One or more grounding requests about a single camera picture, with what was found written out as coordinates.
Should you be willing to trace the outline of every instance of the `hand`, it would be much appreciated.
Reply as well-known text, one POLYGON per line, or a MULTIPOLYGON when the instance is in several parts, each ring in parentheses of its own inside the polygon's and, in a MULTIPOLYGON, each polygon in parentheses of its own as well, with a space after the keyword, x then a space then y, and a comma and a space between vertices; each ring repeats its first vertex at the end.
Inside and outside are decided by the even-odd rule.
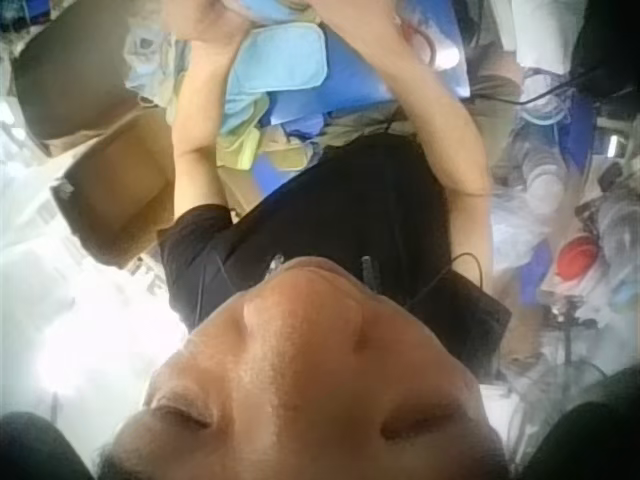
POLYGON ((164 0, 164 19, 181 40, 208 44, 221 51, 236 52, 252 23, 225 7, 220 0, 164 0))
POLYGON ((360 53, 399 38, 396 0, 308 0, 320 18, 360 53))

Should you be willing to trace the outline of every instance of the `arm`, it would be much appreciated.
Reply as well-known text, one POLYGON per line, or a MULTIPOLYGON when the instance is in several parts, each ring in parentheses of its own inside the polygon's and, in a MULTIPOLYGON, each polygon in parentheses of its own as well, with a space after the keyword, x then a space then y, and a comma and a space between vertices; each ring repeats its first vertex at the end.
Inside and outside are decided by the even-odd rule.
POLYGON ((202 0, 168 1, 165 16, 177 35, 192 40, 172 132, 174 215, 179 218, 200 205, 227 205, 216 165, 216 139, 229 72, 251 24, 218 2, 202 0))
MULTIPOLYGON (((445 189, 452 256, 475 255, 483 270, 482 284, 490 291, 492 185, 482 138, 466 109, 442 86, 435 72, 417 59, 399 35, 394 37, 386 52, 363 48, 363 56, 414 123, 431 169, 445 189)), ((481 283, 473 259, 464 257, 453 267, 474 283, 481 283)))
MULTIPOLYGON (((478 257, 484 285, 489 288, 493 264, 491 178, 473 120, 404 41, 396 25, 393 0, 310 3, 377 70, 414 123, 431 169, 446 192, 452 255, 471 253, 478 257)), ((461 259, 454 269, 480 283, 473 260, 461 259)))

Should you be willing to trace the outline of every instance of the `wire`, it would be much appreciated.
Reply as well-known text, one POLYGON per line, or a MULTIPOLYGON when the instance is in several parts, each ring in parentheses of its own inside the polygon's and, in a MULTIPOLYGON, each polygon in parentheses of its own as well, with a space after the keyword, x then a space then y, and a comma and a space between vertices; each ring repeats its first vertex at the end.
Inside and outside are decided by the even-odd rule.
POLYGON ((442 278, 448 274, 451 270, 453 270, 453 266, 456 264, 456 262, 458 262, 458 260, 461 260, 465 257, 469 257, 471 259, 473 259, 473 261, 476 263, 476 266, 478 267, 478 273, 480 274, 480 289, 484 290, 484 270, 482 269, 482 263, 480 262, 480 260, 478 259, 478 257, 476 257, 473 253, 461 253, 460 255, 456 256, 453 258, 453 260, 451 260, 451 262, 449 263, 449 265, 447 265, 447 268, 443 269, 442 272, 440 272, 436 278, 433 279, 433 281, 431 283, 429 283, 429 285, 427 285, 425 288, 423 288, 420 293, 418 293, 418 295, 411 300, 409 303, 407 303, 405 305, 405 310, 411 310, 416 303, 418 303, 419 300, 422 300, 422 297, 424 297, 427 293, 429 293, 429 291, 440 281, 442 280, 442 278))
POLYGON ((478 32, 476 33, 475 46, 480 45, 480 39, 482 37, 482 22, 484 22, 484 7, 485 0, 478 0, 478 32))
POLYGON ((528 100, 516 101, 516 100, 510 100, 508 98, 494 97, 493 95, 486 95, 486 94, 482 94, 482 93, 473 95, 471 97, 471 99, 474 100, 474 99, 477 99, 477 98, 481 98, 481 99, 484 99, 484 100, 493 100, 493 101, 496 101, 496 102, 507 103, 509 105, 516 105, 516 106, 523 107, 523 106, 529 105, 531 103, 539 102, 540 100, 542 100, 544 98, 547 98, 548 96, 553 95, 556 92, 568 90, 569 88, 573 87, 577 83, 581 82, 582 80, 590 77, 591 75, 593 75, 594 73, 599 71, 600 68, 601 67, 598 66, 598 67, 592 67, 592 68, 590 68, 588 70, 585 70, 584 72, 576 75, 575 77, 570 78, 566 82, 562 82, 560 85, 556 85, 555 87, 550 88, 546 92, 541 93, 540 95, 536 95, 535 97, 530 98, 528 100))

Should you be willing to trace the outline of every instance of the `closed eye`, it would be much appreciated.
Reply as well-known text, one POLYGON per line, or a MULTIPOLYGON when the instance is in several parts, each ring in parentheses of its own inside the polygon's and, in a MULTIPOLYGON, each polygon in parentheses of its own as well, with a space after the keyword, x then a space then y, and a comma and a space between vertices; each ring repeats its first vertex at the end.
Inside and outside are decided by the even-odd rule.
POLYGON ((150 409, 154 416, 165 422, 175 423, 181 427, 205 430, 211 428, 212 422, 184 409, 172 405, 159 405, 150 409))
POLYGON ((380 429, 380 434, 387 442, 413 440, 444 429, 455 420, 459 413, 458 408, 445 407, 423 416, 399 415, 388 419, 380 429))

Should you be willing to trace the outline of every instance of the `skin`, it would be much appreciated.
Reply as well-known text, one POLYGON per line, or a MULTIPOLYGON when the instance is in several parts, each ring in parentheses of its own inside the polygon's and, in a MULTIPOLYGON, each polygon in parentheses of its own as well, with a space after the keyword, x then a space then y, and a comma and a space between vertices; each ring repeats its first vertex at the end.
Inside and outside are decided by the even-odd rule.
POLYGON ((469 478, 489 438, 475 380, 430 331, 306 258, 191 335, 113 454, 153 479, 469 478))
MULTIPOLYGON (((474 253, 490 276, 490 181, 471 118, 406 45, 392 1, 309 3, 416 124, 447 192, 453 254, 474 253)), ((226 205, 214 144, 251 25, 206 0, 172 0, 167 12, 193 46, 173 131, 179 217, 226 205)), ((475 265, 456 269, 480 281, 475 265)), ((453 479, 479 477, 492 445, 475 379, 421 322, 337 265, 304 258, 189 337, 111 454, 152 479, 453 479)))

